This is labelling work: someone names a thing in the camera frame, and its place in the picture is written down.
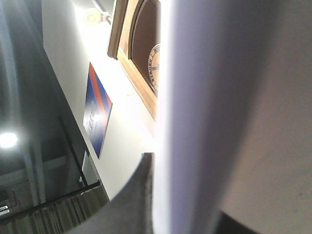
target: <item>light fixture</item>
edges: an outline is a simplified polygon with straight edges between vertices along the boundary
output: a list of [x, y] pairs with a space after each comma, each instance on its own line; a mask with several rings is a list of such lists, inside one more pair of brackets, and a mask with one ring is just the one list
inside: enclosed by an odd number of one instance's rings
[[10, 148], [13, 147], [18, 138], [14, 133], [3, 133], [0, 135], [0, 147], [1, 148]]
[[84, 14], [84, 22], [88, 26], [95, 26], [102, 21], [102, 14], [95, 8], [89, 8]]

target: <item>dark ceiling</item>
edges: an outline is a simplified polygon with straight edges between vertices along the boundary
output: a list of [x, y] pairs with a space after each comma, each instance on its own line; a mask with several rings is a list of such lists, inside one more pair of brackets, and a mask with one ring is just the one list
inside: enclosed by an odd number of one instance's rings
[[0, 1], [0, 207], [18, 200], [25, 210], [79, 189], [87, 149], [43, 49], [40, 0]]

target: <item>curtain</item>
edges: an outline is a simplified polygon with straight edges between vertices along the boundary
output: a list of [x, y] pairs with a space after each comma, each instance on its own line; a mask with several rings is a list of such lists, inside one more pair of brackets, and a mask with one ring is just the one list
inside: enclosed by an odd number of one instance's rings
[[87, 220], [106, 203], [99, 186], [2, 224], [0, 234], [62, 234]]

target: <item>blue poster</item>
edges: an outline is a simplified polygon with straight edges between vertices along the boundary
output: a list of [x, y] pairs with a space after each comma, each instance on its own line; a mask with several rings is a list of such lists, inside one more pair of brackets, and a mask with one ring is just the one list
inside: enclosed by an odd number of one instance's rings
[[90, 63], [83, 126], [98, 158], [104, 143], [112, 106], [110, 98]]

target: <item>clock face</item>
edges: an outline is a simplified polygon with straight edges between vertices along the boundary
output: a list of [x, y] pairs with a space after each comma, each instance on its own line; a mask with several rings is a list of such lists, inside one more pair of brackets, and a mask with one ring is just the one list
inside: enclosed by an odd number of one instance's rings
[[160, 44], [155, 45], [148, 58], [148, 74], [153, 90], [158, 91]]

